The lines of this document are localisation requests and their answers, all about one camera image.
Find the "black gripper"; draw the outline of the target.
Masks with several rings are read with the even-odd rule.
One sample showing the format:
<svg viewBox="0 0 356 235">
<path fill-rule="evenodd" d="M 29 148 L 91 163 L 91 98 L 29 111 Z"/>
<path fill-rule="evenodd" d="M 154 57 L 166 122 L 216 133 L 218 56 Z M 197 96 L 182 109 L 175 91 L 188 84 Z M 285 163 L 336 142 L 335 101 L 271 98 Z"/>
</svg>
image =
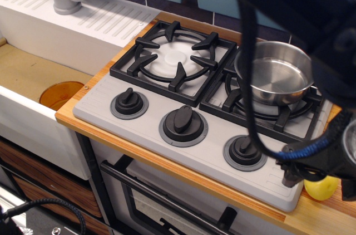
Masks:
<svg viewBox="0 0 356 235">
<path fill-rule="evenodd" d="M 322 180 L 326 175 L 341 179 L 342 200 L 355 201 L 355 123 L 347 125 L 331 146 L 307 158 L 284 161 L 282 184 L 292 188 L 304 179 Z"/>
</svg>

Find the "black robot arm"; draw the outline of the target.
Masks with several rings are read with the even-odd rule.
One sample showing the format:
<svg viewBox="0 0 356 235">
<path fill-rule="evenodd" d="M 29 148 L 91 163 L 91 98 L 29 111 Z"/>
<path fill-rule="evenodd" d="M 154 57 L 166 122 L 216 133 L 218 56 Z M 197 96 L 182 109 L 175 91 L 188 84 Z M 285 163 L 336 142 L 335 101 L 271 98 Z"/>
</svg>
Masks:
<svg viewBox="0 0 356 235">
<path fill-rule="evenodd" d="M 238 0 L 241 28 L 243 99 L 251 142 L 274 158 L 284 171 L 283 184 L 292 187 L 303 179 L 326 176 L 342 183 L 342 199 L 355 200 L 355 0 Z M 256 130 L 252 105 L 252 58 L 255 53 L 256 11 L 261 11 L 303 41 L 312 59 L 317 88 L 341 112 L 320 137 L 268 149 Z"/>
</svg>

